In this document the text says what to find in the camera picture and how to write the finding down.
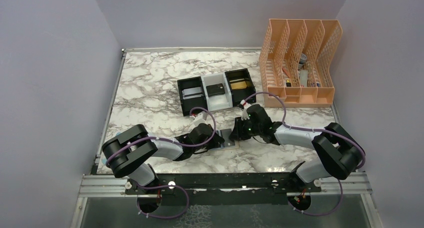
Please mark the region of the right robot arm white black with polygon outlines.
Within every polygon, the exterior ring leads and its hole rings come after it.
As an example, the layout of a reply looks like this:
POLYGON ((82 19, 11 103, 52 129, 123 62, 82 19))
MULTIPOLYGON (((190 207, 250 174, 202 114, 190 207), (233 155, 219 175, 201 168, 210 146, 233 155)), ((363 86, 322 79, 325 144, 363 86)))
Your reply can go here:
POLYGON ((244 109, 243 115, 235 118, 229 137, 244 141, 255 136, 267 144, 300 146, 317 153, 317 158, 298 164, 290 172, 288 184, 296 192, 320 178, 345 180, 365 161, 363 149, 340 124, 332 122, 323 128, 290 126, 272 121, 258 104, 244 109))

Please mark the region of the orange plastic desk organizer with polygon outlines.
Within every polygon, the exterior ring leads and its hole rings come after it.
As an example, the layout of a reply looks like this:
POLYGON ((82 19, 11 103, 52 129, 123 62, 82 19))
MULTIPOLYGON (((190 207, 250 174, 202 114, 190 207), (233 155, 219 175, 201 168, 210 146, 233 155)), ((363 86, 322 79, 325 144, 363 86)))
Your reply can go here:
POLYGON ((259 56, 265 106, 331 107, 330 66, 342 34, 338 20, 270 19, 259 56))

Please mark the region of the black white card tray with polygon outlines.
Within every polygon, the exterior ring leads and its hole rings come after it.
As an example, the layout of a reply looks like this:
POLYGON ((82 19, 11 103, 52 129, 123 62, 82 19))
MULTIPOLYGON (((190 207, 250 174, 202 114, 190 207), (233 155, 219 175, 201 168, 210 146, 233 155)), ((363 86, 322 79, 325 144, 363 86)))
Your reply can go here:
POLYGON ((255 103, 256 88, 247 69, 219 72, 177 81, 179 101, 184 116, 199 113, 202 107, 218 111, 237 107, 243 99, 255 103))

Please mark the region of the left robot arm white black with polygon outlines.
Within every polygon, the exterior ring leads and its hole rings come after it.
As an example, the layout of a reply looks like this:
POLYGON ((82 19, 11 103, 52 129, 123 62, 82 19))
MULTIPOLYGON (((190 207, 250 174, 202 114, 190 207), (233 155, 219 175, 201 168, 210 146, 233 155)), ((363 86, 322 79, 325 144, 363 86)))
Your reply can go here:
POLYGON ((154 169, 146 163, 150 157, 183 161, 224 143, 225 139, 205 123, 175 138, 159 138, 137 124, 106 141, 101 151, 106 158, 105 165, 116 178, 129 177, 149 194, 160 184, 154 169))

